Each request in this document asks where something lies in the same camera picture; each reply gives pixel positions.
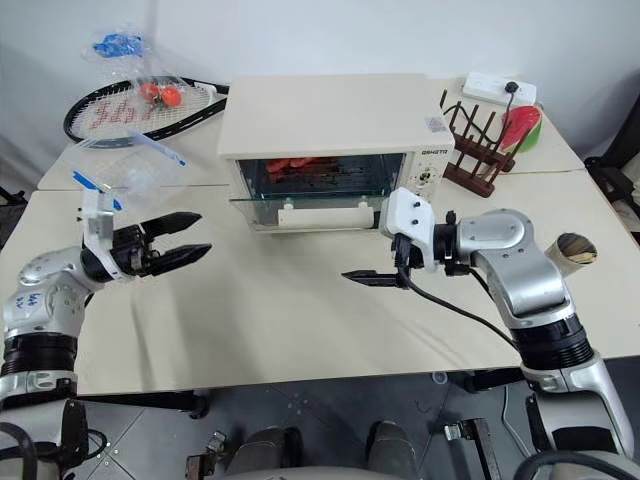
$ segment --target blue object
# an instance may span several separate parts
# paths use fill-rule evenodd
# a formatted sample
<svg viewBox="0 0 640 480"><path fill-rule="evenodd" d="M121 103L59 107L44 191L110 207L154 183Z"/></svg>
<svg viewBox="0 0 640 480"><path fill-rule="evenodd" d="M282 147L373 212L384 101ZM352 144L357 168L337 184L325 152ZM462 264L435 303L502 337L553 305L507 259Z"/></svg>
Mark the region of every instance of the blue object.
<svg viewBox="0 0 640 480"><path fill-rule="evenodd" d="M93 183L91 180L89 180L87 177L82 175L77 170L73 171L73 179L83 187L88 188L89 190L98 190L99 192L102 192L102 190L100 190L95 183ZM113 208L116 210L122 210L122 205L120 205L120 202L118 202L115 198L113 199Z"/></svg>
<svg viewBox="0 0 640 480"><path fill-rule="evenodd" d="M104 37L102 43L94 43L95 52L104 58L124 57L126 55L142 56L142 37L111 33Z"/></svg>

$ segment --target wall outlet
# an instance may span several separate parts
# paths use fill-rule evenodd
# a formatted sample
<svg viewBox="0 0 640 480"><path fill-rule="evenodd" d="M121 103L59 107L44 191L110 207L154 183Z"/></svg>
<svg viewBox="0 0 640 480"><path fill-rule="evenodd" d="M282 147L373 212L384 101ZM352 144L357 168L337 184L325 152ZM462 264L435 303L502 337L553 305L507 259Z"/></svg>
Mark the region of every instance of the wall outlet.
<svg viewBox="0 0 640 480"><path fill-rule="evenodd" d="M506 105L511 94L504 90L507 82L516 82L520 88L513 96L513 106L533 105L536 102L537 88L530 83L510 78L494 77L484 73L471 72L462 87L465 97L477 98L491 103Z"/></svg>

